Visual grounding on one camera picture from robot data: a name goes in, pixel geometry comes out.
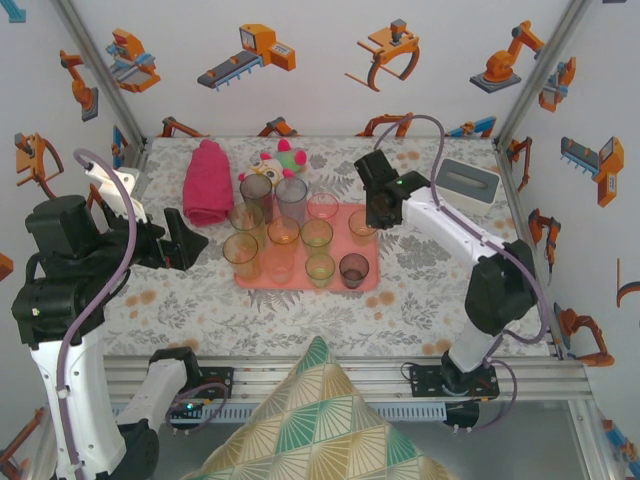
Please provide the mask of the small amber glass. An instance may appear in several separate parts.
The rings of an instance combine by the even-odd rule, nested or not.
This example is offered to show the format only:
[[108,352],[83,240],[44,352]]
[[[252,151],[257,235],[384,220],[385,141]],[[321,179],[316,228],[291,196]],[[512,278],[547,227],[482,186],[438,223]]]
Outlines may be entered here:
[[295,248],[300,237],[300,226],[291,217],[279,216],[268,225],[267,235],[276,247]]
[[377,230],[367,224],[365,209],[358,209],[350,215],[348,227],[356,245],[369,245],[376,239]]

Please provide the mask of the small pink glass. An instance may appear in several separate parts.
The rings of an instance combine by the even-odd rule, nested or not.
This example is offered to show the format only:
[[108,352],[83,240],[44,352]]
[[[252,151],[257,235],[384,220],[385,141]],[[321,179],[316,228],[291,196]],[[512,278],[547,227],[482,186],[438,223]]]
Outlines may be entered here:
[[331,221],[338,213],[338,210],[339,202],[330,193],[316,193],[307,200],[307,213],[310,219]]

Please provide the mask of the tall amber glass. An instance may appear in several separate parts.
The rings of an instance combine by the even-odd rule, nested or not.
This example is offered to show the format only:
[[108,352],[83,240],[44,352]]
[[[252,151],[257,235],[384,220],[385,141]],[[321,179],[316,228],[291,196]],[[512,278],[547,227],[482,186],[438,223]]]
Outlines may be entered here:
[[223,244],[223,256],[235,276],[244,281],[254,281],[261,275],[259,244],[248,233],[234,233]]

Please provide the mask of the small dark grey glass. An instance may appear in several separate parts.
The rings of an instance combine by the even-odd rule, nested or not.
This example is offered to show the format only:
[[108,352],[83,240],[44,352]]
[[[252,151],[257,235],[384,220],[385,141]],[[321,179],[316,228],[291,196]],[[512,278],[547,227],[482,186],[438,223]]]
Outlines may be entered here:
[[339,262],[342,283],[348,289],[358,288],[370,270],[368,260],[359,253],[349,253]]

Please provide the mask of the small green glass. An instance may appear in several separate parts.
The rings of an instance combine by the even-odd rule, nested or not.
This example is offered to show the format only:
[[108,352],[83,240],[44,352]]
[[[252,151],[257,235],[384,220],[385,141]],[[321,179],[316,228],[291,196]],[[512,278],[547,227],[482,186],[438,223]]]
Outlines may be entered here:
[[305,272],[315,288],[325,288],[333,278],[335,261],[329,254],[312,254],[305,262]]
[[333,227],[323,219],[308,220],[300,231],[302,243],[309,255],[328,254],[333,236]]

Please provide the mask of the tall green glass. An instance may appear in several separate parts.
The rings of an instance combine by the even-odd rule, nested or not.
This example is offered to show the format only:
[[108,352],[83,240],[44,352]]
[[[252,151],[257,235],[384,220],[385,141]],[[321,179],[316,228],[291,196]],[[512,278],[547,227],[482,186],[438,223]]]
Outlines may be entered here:
[[229,213],[229,220],[237,232],[254,237],[260,251],[265,248],[266,223],[264,213],[258,205],[246,202],[235,205]]

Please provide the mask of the tall blue-grey glass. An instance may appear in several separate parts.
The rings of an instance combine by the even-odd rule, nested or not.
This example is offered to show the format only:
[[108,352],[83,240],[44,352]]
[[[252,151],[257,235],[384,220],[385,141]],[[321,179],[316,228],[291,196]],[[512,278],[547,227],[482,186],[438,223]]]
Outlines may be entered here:
[[299,177],[280,180],[275,187],[280,215],[289,217],[302,226],[306,216],[307,193],[307,184]]

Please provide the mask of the tall dark grey glass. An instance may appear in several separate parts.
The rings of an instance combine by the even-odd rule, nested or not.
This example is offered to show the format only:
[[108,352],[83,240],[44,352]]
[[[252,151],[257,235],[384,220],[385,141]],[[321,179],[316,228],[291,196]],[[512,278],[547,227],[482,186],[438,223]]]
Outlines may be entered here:
[[240,193],[246,203],[256,204],[262,209],[266,224],[272,221],[272,182],[265,175],[250,174],[244,176],[240,181]]

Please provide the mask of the salmon pink frosted glass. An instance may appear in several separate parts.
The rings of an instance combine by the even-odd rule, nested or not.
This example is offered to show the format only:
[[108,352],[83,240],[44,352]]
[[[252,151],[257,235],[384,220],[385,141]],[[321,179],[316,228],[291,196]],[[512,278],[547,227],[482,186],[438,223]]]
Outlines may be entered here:
[[263,257],[268,279],[276,285],[289,283],[294,275],[295,251],[288,247],[271,246]]

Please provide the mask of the pink plastic tray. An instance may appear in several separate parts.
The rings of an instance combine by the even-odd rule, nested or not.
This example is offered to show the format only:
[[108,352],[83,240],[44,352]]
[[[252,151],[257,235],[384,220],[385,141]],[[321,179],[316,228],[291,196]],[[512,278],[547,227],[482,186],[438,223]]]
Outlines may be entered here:
[[[292,280],[284,285],[276,285],[272,283],[263,266],[263,257],[261,255],[261,275],[254,281],[244,281],[236,276],[234,280],[236,284],[246,289],[263,289],[263,290],[327,290],[327,291],[370,291],[377,287],[379,283],[379,251],[378,240],[376,239],[369,245],[356,245],[352,239],[348,227],[350,215],[358,210],[365,209],[364,206],[358,204],[343,203],[339,206],[338,213],[333,220],[329,221],[333,227],[334,236],[330,244],[329,255],[335,261],[335,272],[329,285],[325,288],[315,288],[309,281],[305,272],[305,262],[310,256],[302,243],[298,240],[295,251],[294,275]],[[369,262],[370,270],[363,283],[356,289],[348,289],[344,286],[339,272],[340,260],[349,253],[359,253],[363,255]]]

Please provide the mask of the white grey tissue box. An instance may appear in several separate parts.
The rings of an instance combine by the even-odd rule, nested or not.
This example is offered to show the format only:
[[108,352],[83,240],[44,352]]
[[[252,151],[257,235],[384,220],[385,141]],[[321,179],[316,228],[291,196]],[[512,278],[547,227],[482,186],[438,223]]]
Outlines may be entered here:
[[501,184],[497,173],[444,158],[436,175],[438,195],[467,214],[484,216],[495,204]]

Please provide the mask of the white owl plush toy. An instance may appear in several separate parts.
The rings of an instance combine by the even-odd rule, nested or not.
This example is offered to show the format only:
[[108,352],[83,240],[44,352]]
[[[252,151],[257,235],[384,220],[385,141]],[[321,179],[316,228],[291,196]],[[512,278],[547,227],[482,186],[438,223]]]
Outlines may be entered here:
[[249,168],[238,176],[238,180],[242,181],[252,174],[265,176],[270,180],[273,187],[281,180],[294,176],[294,172],[291,169],[284,168],[278,159],[272,158],[270,155],[266,158],[252,160]]

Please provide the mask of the black adapter box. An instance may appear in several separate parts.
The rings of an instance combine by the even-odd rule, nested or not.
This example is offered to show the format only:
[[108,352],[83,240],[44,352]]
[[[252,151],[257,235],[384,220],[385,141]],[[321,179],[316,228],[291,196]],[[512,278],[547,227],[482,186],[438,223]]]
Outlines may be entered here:
[[452,428],[473,428],[480,417],[479,404],[474,400],[445,403],[446,419],[443,423]]

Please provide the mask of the aluminium side rail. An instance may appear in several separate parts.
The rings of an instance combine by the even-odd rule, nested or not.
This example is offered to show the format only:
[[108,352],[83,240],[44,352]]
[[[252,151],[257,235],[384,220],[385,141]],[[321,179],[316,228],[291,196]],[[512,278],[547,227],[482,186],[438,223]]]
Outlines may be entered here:
[[148,157],[152,150],[153,140],[146,138],[144,143],[140,146],[140,149],[134,154],[134,160],[132,167],[143,171],[146,167]]
[[542,295],[538,296],[536,312],[540,318],[541,326],[545,328],[543,339],[548,344],[552,357],[555,357],[557,360],[565,360],[564,344],[561,335],[558,333],[557,321],[550,303],[550,283],[546,273],[546,263],[541,260],[541,251],[539,251],[533,243],[533,237],[527,223],[526,211],[522,205],[520,194],[518,193],[518,185],[514,180],[512,167],[507,154],[498,147],[497,143],[494,143],[494,153],[497,166],[502,176],[505,195],[508,200],[516,233],[518,238],[525,241],[532,250],[536,279],[542,291]]

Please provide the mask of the aluminium frame post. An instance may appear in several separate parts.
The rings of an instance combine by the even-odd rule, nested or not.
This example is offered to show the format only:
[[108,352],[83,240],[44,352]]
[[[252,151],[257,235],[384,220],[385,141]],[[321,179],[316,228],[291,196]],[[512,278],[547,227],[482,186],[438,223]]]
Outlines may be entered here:
[[551,69],[559,61],[569,40],[576,32],[583,17],[594,0],[570,0],[562,13],[549,41],[545,44],[539,59],[536,61],[532,73],[526,80],[523,90],[509,112],[506,120],[496,137],[495,146],[498,151],[505,150],[514,136],[517,128],[525,118],[529,108],[537,98],[537,94],[546,82]]
[[96,43],[71,0],[49,0],[62,21],[66,31],[74,41],[80,55],[92,71],[98,86],[113,109],[127,138],[139,150],[146,145],[143,134],[132,111],[125,102],[120,89],[110,74],[110,70],[103,60]]

